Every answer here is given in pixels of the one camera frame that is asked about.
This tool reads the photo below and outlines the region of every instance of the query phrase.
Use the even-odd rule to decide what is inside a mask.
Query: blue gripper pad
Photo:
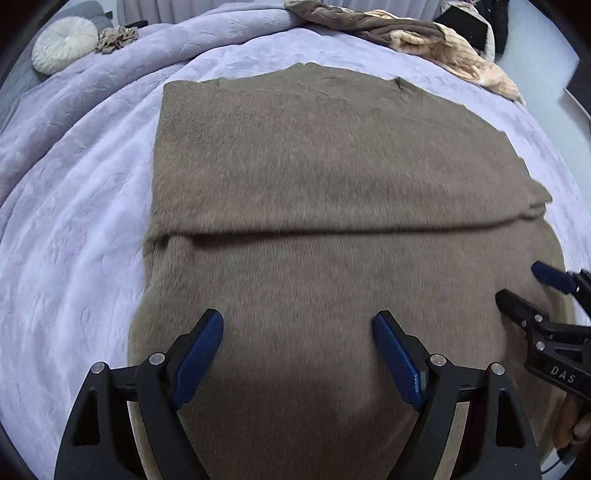
[[[223,317],[215,312],[207,321],[199,337],[190,348],[176,372],[176,384],[171,395],[175,408],[193,398],[207,367],[219,347],[223,336]]]
[[[400,396],[420,412],[425,404],[425,398],[421,392],[419,371],[386,319],[379,313],[372,320],[372,331],[375,344],[384,357]]]
[[[555,288],[566,295],[571,295],[577,290],[577,282],[570,273],[556,270],[545,263],[534,263],[531,266],[531,272],[540,283]]]

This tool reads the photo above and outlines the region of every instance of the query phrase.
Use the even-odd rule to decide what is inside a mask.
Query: bed
[[[505,132],[553,197],[545,218],[566,267],[591,266],[591,215],[522,105],[421,58],[304,25],[277,1],[154,23],[130,46],[90,54],[27,92],[0,135],[0,421],[37,478],[53,477],[89,366],[99,359],[126,365],[129,324],[144,285],[142,239],[163,84],[309,62],[401,76]],[[580,310],[577,321],[588,321]]]

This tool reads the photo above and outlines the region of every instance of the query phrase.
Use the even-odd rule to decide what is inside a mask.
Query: floor
[[[509,37],[498,64],[562,155],[591,210],[591,124],[564,92],[579,58],[554,24],[527,0],[509,2]]]

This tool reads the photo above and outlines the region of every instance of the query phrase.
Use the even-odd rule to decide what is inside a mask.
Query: cable
[[[559,458],[558,460],[556,460],[556,463],[555,463],[554,465],[552,465],[550,468],[548,468],[548,469],[544,470],[544,471],[542,472],[542,475],[545,475],[545,474],[547,474],[548,472],[550,472],[550,470],[552,470],[552,469],[553,469],[553,468],[554,468],[556,465],[558,465],[558,464],[560,463],[560,461],[561,461],[561,460],[562,460],[562,459],[560,459],[560,458]]]

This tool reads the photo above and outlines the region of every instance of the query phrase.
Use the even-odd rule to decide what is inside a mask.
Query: beige fabric
[[[365,14],[380,18],[396,18],[384,10],[372,10],[365,12]],[[398,30],[391,33],[390,47],[396,51],[418,55],[430,60],[462,80],[525,105],[525,100],[517,85],[501,67],[481,58],[468,41],[458,35],[454,29],[445,25],[437,25],[443,30],[445,42]]]
[[[99,35],[96,52],[111,53],[138,39],[138,27],[125,28],[123,25],[105,28]]]

